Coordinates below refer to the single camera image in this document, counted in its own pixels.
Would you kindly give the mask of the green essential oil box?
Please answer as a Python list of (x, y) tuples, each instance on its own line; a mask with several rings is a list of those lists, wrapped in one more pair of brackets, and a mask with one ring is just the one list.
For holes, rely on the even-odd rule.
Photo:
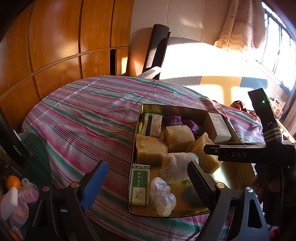
[(150, 165), (132, 164), (129, 182), (129, 203), (147, 206), (149, 203)]

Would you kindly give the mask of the orange fruit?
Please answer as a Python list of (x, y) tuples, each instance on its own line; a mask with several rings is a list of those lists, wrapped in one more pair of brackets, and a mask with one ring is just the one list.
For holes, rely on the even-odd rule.
[(17, 190), (22, 188), (22, 183), (17, 176), (10, 175), (6, 180), (6, 188), (9, 191), (12, 187), (16, 187)]

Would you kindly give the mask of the striped bed sheet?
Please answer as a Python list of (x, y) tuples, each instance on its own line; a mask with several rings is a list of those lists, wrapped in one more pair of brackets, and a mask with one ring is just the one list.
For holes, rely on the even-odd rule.
[(241, 142), (262, 142), (260, 120), (172, 83), (97, 76), (61, 87), (33, 107), (22, 125), (45, 145), (57, 187), (79, 181), (100, 160), (109, 172), (87, 215), (97, 226), (131, 240), (192, 240), (207, 216), (144, 218), (127, 208), (128, 174), (142, 104), (185, 106), (223, 114)]

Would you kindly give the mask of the gold metal tin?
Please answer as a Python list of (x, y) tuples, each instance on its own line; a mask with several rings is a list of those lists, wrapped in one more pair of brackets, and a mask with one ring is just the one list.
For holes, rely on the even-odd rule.
[(185, 217), (208, 212), (187, 168), (193, 163), (210, 185), (242, 190), (254, 177), (250, 164), (219, 161), (204, 153), (206, 144), (238, 144), (239, 138), (221, 113), (142, 104), (133, 140), (128, 180), (128, 209), (142, 217)]

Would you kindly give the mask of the small white plastic bundle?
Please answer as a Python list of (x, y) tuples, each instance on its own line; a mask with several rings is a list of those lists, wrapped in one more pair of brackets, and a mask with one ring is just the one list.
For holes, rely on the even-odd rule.
[(158, 216), (168, 217), (177, 205), (171, 187), (161, 177), (153, 178), (150, 185), (149, 201)]

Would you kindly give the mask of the wooden wardrobe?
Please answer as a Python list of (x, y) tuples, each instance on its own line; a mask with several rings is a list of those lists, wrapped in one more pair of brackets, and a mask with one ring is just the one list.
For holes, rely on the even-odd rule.
[(54, 90), (126, 75), (133, 1), (32, 1), (1, 40), (1, 111), (16, 131)]

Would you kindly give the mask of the purple snack packet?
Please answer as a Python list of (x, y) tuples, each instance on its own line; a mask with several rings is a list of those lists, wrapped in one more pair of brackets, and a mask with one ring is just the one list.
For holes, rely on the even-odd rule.
[(178, 115), (164, 116), (163, 122), (165, 126), (188, 126), (195, 136), (201, 135), (202, 133), (201, 127), (194, 121), (182, 119), (182, 117)]

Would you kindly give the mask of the brown crumpled cloth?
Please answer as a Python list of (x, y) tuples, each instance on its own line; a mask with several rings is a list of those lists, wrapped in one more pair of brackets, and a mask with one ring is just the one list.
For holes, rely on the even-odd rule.
[(243, 111), (243, 112), (245, 112), (247, 114), (252, 115), (253, 117), (257, 117), (256, 113), (254, 113), (254, 112), (250, 111), (249, 109), (247, 109), (245, 107), (245, 104), (240, 100), (236, 100), (236, 101), (232, 102), (230, 104), (230, 107), (235, 108), (235, 109), (239, 109), (239, 110), (241, 110), (241, 111)]

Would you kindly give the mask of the black rectangular device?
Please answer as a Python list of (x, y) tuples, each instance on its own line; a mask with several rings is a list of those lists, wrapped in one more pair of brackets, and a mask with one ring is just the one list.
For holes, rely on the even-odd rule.
[(1, 110), (1, 147), (18, 165), (25, 166), (30, 158), (29, 152), (19, 140)]

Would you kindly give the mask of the white soap bar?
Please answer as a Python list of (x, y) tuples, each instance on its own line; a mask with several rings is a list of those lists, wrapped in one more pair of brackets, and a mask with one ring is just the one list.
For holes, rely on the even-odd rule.
[(12, 187), (1, 200), (1, 218), (7, 220), (19, 203), (18, 190)]

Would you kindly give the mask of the small yellow sponge block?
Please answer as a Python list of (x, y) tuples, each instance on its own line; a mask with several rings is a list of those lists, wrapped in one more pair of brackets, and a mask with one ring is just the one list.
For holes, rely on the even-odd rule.
[(213, 145), (214, 143), (209, 139), (206, 132), (201, 135), (192, 145), (189, 147), (188, 152), (194, 153), (199, 159), (199, 166), (207, 173), (213, 174), (223, 163), (219, 161), (217, 156), (208, 155), (204, 152), (205, 145)]

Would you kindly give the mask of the pink plastic basket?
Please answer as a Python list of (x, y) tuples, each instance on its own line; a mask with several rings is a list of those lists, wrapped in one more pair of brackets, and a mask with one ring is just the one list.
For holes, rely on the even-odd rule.
[(38, 188), (27, 178), (22, 179), (22, 188), (18, 190), (18, 199), (25, 203), (34, 203), (39, 198)]

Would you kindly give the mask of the white sock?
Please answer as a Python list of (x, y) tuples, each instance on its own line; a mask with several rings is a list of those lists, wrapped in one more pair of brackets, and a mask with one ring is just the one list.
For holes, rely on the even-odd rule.
[(168, 184), (189, 180), (187, 166), (189, 162), (199, 159), (194, 153), (169, 153), (163, 157), (159, 176)]

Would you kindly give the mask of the beige curtain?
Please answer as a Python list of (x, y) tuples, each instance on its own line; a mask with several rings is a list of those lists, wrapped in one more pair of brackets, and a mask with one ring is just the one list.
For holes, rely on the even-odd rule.
[(264, 14), (262, 1), (232, 1), (214, 46), (233, 54), (259, 48), (265, 40)]

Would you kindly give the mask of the beige cardboard box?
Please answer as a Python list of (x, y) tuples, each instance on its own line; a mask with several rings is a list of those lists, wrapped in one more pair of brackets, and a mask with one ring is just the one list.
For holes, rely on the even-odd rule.
[(203, 126), (209, 139), (215, 144), (227, 142), (231, 139), (226, 122), (220, 114), (207, 113)]

